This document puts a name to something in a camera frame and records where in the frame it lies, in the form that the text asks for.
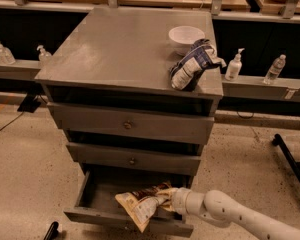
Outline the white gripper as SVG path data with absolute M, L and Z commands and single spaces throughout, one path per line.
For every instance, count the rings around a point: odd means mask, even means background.
M 191 193 L 187 188 L 167 188 L 156 193 L 158 197 L 163 197 L 166 200 L 171 200 L 170 203 L 164 203 L 161 207 L 168 212 L 176 212 L 180 215 L 188 215 L 187 198 Z

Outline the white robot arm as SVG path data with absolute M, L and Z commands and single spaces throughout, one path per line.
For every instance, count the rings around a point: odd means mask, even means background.
M 157 195 L 165 196 L 178 214 L 196 216 L 216 227 L 235 223 L 259 240 L 300 240 L 299 229 L 247 208 L 218 190 L 199 193 L 187 188 L 170 188 Z

